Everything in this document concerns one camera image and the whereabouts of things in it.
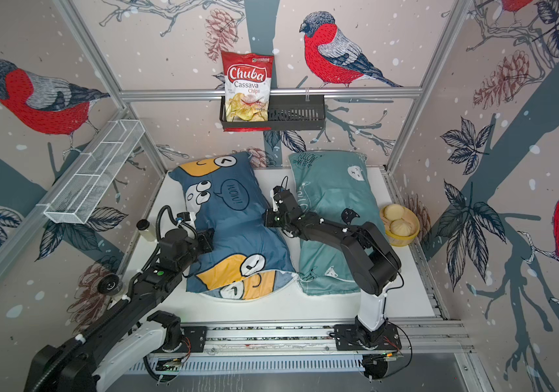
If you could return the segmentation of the blue cartoon pillow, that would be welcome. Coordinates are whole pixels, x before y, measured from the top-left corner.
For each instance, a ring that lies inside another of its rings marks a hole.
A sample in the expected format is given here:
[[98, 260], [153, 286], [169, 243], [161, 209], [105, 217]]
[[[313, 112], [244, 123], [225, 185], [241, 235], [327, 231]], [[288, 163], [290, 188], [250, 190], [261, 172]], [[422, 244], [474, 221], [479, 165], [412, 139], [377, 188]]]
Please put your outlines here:
[[184, 163], [169, 173], [183, 189], [199, 231], [214, 230], [213, 250], [191, 266], [186, 290], [227, 301], [252, 301], [296, 278], [283, 236], [267, 228], [270, 205], [246, 152]]

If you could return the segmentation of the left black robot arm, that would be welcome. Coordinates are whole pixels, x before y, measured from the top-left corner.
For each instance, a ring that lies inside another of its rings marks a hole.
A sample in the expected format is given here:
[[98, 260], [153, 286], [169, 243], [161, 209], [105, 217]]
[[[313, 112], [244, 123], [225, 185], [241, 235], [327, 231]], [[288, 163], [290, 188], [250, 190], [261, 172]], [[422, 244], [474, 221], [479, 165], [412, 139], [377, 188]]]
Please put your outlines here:
[[184, 327], [160, 305], [184, 272], [213, 250], [214, 230], [189, 235], [185, 226], [161, 238], [126, 294], [85, 331], [59, 347], [46, 346], [31, 361], [26, 391], [105, 391], [154, 352], [188, 359], [204, 349], [206, 327]]

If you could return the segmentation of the teal cat pillow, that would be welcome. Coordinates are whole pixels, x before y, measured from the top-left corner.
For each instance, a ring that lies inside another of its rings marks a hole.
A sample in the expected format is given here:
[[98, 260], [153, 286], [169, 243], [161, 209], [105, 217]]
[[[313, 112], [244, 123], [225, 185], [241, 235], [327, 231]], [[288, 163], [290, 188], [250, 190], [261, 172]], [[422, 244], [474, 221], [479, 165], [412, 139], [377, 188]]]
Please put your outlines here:
[[[324, 150], [295, 153], [289, 161], [302, 210], [341, 225], [372, 222], [385, 231], [369, 183], [366, 155]], [[309, 296], [359, 292], [343, 253], [316, 241], [300, 243], [299, 284]]]

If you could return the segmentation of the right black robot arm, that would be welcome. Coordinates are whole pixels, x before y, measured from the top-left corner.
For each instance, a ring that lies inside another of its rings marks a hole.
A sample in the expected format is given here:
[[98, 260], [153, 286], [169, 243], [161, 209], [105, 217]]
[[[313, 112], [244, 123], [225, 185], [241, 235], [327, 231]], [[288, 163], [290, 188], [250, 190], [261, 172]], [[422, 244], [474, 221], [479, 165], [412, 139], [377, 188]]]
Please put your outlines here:
[[400, 351], [398, 329], [386, 316], [386, 304], [391, 284], [400, 277], [401, 260], [381, 230], [370, 221], [347, 225], [305, 212], [283, 186], [273, 188], [272, 199], [273, 207], [263, 214], [264, 225], [340, 251], [360, 289], [359, 310], [349, 326], [353, 336], [342, 337], [340, 331], [333, 336], [354, 348]]

